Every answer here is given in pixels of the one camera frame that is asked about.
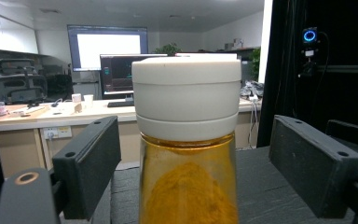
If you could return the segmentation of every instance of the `amber glass bottle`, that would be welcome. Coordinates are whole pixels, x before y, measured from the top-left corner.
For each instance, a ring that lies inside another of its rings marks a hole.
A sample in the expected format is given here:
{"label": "amber glass bottle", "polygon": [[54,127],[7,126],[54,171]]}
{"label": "amber glass bottle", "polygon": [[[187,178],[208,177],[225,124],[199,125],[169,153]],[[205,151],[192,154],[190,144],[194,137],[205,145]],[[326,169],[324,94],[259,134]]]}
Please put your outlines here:
{"label": "amber glass bottle", "polygon": [[238,223],[239,61],[154,58],[134,63],[132,73],[142,136],[139,222]]}

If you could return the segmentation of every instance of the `monitor screen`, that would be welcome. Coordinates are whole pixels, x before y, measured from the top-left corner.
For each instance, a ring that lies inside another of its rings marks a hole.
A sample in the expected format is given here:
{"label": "monitor screen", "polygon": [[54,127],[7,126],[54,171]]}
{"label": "monitor screen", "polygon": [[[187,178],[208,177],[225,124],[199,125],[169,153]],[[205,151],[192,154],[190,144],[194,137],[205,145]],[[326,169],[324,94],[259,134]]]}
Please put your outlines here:
{"label": "monitor screen", "polygon": [[100,55],[101,90],[103,100],[132,97],[132,62],[167,54]]}
{"label": "monitor screen", "polygon": [[99,71],[101,54],[146,54],[147,29],[67,25],[74,72]]}

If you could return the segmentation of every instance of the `white bottle cap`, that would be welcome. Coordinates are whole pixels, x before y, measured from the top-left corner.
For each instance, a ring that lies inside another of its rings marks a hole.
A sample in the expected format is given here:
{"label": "white bottle cap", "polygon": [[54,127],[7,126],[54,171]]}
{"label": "white bottle cap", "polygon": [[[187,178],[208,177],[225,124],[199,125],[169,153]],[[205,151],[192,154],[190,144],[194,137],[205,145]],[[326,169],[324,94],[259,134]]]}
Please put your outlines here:
{"label": "white bottle cap", "polygon": [[235,129],[240,60],[148,58],[132,63],[132,82],[137,122],[144,134],[172,141],[202,141]]}

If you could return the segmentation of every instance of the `gray tabletop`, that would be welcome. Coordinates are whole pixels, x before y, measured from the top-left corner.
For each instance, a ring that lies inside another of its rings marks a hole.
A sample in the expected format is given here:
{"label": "gray tabletop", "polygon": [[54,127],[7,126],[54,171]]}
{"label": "gray tabletop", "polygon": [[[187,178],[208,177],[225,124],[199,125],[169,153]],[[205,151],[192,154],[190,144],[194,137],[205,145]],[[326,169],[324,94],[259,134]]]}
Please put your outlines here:
{"label": "gray tabletop", "polygon": [[[269,161],[269,148],[238,150],[237,195],[240,223],[351,223],[318,219]],[[111,185],[112,223],[138,223],[139,168],[115,171]]]}

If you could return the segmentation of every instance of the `blue ring light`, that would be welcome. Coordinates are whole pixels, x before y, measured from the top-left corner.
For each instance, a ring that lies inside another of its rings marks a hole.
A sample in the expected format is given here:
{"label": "blue ring light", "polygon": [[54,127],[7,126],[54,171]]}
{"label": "blue ring light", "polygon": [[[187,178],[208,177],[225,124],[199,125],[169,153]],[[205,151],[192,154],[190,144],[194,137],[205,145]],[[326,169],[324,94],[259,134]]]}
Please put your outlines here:
{"label": "blue ring light", "polygon": [[312,42],[316,40],[316,32],[314,30],[308,30],[304,33],[304,42]]}

